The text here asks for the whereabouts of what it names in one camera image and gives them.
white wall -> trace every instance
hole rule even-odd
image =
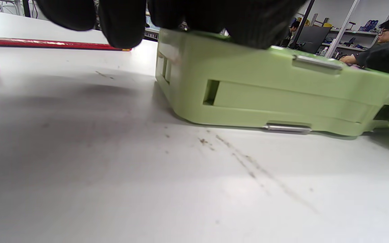
[[[328,23],[331,23],[335,27],[341,27],[353,2],[353,0],[316,0],[310,11],[308,20],[311,21],[313,15],[318,14],[318,21],[322,22],[325,18],[330,18]],[[307,6],[308,3],[299,12],[303,14]]]
[[[310,11],[308,20],[312,20],[313,14],[318,14],[318,20],[323,21],[324,18],[330,18],[329,23],[340,28],[346,18],[354,0],[316,0],[312,10]],[[304,13],[307,9],[306,3],[300,10]],[[364,26],[368,20],[379,20],[382,23],[389,15],[389,0],[361,0],[357,9],[351,17],[351,21],[355,22],[354,29],[359,29]]]
[[[383,23],[389,15],[389,0],[361,0],[352,16],[358,27],[364,26],[368,20],[379,20]]]

yellow object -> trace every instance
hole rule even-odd
[[[296,19],[298,22],[301,23],[301,21],[303,20],[302,18],[297,18]],[[306,24],[304,26],[310,26],[310,21],[309,20],[306,20]]]

metal latch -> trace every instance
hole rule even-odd
[[[297,134],[309,134],[312,129],[309,126],[297,126],[277,123],[266,123],[262,126],[263,129],[275,132],[297,133]]]

black pole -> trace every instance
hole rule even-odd
[[[291,49],[294,49],[296,47],[296,42],[298,40],[298,37],[300,37],[301,31],[303,31],[304,24],[306,23],[306,20],[309,17],[309,13],[312,10],[314,3],[315,0],[310,0],[309,6],[307,7],[306,12],[304,13],[303,20],[301,20],[300,27],[298,28],[298,31],[295,34],[295,38],[293,39],[293,43],[290,45]]]
[[[31,18],[31,12],[29,11],[29,1],[22,0],[23,4],[23,12],[25,13],[25,17]]]

red pencil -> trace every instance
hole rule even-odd
[[[16,38],[0,38],[0,46],[32,47],[32,48],[61,48],[61,49],[88,49],[109,51],[130,51],[131,49],[114,48],[109,44],[73,43],[59,40],[30,40]]]

